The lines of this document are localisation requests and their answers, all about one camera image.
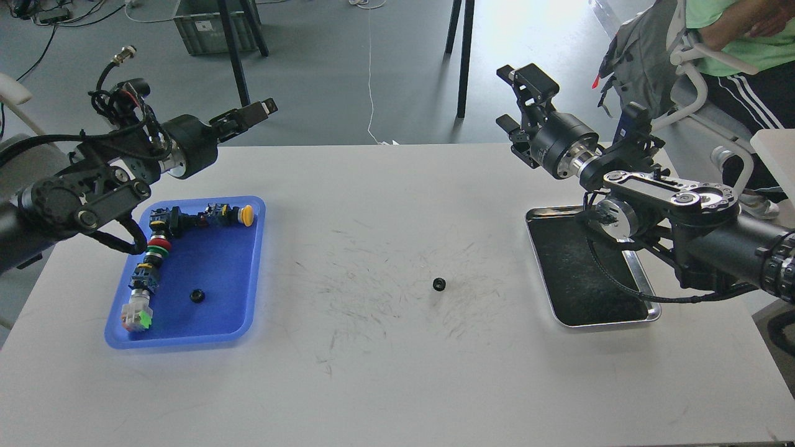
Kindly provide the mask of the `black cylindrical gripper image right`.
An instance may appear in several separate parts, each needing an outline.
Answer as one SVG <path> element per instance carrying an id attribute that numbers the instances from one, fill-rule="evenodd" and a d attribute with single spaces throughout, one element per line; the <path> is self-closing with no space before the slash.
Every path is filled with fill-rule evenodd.
<path id="1" fill-rule="evenodd" d="M 508 136 L 512 153 L 531 169 L 542 167 L 556 180 L 574 175 L 571 162 L 584 151 L 593 154 L 598 133 L 573 114 L 552 113 L 558 84 L 536 63 L 521 68 L 504 65 L 496 74 L 511 86 L 520 110 L 520 124 L 509 114 L 495 119 Z M 522 128 L 538 126 L 530 154 L 530 138 Z"/>

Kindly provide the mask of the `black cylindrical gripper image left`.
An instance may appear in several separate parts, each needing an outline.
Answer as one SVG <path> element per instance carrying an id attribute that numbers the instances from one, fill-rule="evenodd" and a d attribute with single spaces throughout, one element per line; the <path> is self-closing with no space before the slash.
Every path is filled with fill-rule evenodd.
<path id="1" fill-rule="evenodd" d="M 179 180 L 210 167 L 217 161 L 218 140 L 230 140 L 260 124 L 278 106 L 273 98 L 232 109 L 210 120 L 210 126 L 191 114 L 182 114 L 161 125 L 174 143 L 162 170 Z"/>

